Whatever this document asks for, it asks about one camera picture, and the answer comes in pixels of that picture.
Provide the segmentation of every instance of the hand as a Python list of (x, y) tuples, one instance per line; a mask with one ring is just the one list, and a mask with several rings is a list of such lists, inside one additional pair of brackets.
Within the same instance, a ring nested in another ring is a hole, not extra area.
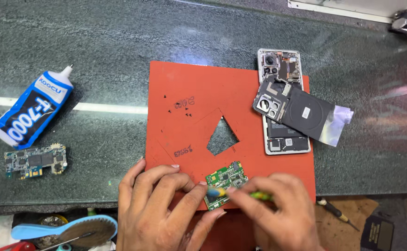
[[(119, 185), (117, 251), (199, 250), (216, 219), (226, 212), (222, 208), (206, 212), (187, 233), (208, 185), (202, 181), (195, 185), (187, 174), (178, 173), (178, 165), (161, 165), (140, 174), (145, 166), (140, 159)], [(180, 189), (187, 194), (170, 211), (168, 206)]]
[[(272, 195), (278, 210), (273, 211), (249, 196), (256, 191)], [(263, 250), (323, 250), (316, 231), (313, 203), (298, 178), (282, 173), (267, 178), (253, 177), (239, 190), (229, 188), (228, 195), (254, 221), (256, 242)]]

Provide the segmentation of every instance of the blue brush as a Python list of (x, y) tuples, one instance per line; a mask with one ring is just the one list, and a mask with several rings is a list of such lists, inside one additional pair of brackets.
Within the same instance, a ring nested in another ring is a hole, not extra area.
[(117, 229), (117, 221), (112, 217), (94, 215), (74, 220), (62, 226), (20, 224), (11, 230), (11, 237), (22, 240), (47, 235), (59, 235), (61, 240), (67, 241), (87, 233), (92, 233), (88, 237), (78, 239), (73, 244), (82, 247), (94, 247), (113, 238), (117, 234)]

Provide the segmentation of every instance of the fingernail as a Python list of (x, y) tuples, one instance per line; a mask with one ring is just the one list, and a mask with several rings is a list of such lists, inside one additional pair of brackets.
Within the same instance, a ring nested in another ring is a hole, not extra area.
[(234, 191), (236, 191), (236, 188), (234, 188), (234, 187), (227, 188), (228, 193), (233, 193)]
[(223, 213), (219, 214), (219, 216), (216, 219), (219, 219), (220, 217), (224, 216), (227, 213), (227, 211), (223, 211)]

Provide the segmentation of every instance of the orange silicone mat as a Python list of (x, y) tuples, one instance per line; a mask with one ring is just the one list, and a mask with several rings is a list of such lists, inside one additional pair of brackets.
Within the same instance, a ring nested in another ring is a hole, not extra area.
[[(307, 76), (303, 83), (309, 90)], [(161, 164), (179, 164), (181, 171), (197, 183), (231, 162), (240, 161), (249, 178), (273, 172), (298, 176), (315, 201), (312, 152), (265, 154), (262, 117), (251, 108), (258, 88), (257, 71), (151, 61), (146, 170)], [(214, 156), (206, 146), (222, 116), (239, 142)], [(182, 196), (176, 194), (171, 208)], [(223, 207), (236, 205), (227, 203)], [(202, 202), (199, 210), (206, 209)]]

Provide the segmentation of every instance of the silver phone frame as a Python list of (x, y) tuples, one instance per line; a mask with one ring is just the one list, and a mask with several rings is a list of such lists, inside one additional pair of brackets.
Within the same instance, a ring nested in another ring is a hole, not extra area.
[[(257, 61), (258, 61), (258, 75), (259, 75), (259, 85), (261, 85), (262, 81), (264, 80), (262, 75), (263, 75), (263, 66), (261, 65), (262, 63), (262, 54), (266, 53), (266, 52), (278, 52), (278, 51), (282, 51), (282, 52), (288, 52), (288, 53), (294, 53), (298, 55), (298, 69), (299, 69), (299, 75), (300, 75), (300, 81), (301, 81), (301, 89), (304, 91), (304, 85), (302, 82), (302, 70), (301, 70), (301, 55), (299, 53), (299, 51), (297, 50), (277, 50), (277, 49), (259, 49), (257, 52)], [(262, 129), (263, 129), (263, 133), (264, 133), (264, 148), (265, 148), (265, 153), (267, 155), (282, 155), (282, 154), (295, 154), (295, 153), (307, 153), (312, 151), (311, 149), (311, 142), (309, 137), (307, 137), (307, 145), (308, 145), (308, 150), (301, 150), (301, 151), (279, 151), (279, 152), (271, 152), (268, 150), (268, 142), (267, 140), (269, 140), (270, 138), (267, 137), (267, 117), (265, 115), (262, 115)]]

